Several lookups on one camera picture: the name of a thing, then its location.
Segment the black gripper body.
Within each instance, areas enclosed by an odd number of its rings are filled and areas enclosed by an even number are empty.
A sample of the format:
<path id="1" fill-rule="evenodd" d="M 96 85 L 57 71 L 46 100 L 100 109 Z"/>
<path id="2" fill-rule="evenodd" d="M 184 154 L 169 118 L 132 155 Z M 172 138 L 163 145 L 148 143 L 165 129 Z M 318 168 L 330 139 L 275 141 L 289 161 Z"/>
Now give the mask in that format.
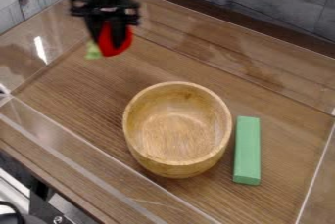
<path id="1" fill-rule="evenodd" d="M 120 20 L 127 25 L 140 24 L 140 3 L 136 0 L 70 0 L 76 17 L 100 17 Z"/>

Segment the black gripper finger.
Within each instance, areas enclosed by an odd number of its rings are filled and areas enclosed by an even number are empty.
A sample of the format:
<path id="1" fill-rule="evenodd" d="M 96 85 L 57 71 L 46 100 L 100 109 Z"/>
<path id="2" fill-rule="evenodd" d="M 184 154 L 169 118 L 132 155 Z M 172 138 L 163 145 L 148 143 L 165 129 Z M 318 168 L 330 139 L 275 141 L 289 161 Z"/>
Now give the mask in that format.
<path id="1" fill-rule="evenodd" d="M 127 43 L 128 39 L 128 25 L 123 19 L 113 18 L 111 20 L 111 26 L 113 45 L 117 49 L 120 49 Z"/>
<path id="2" fill-rule="evenodd" d="M 104 27 L 104 18 L 100 16 L 86 16 L 84 19 L 92 39 L 97 41 Z"/>

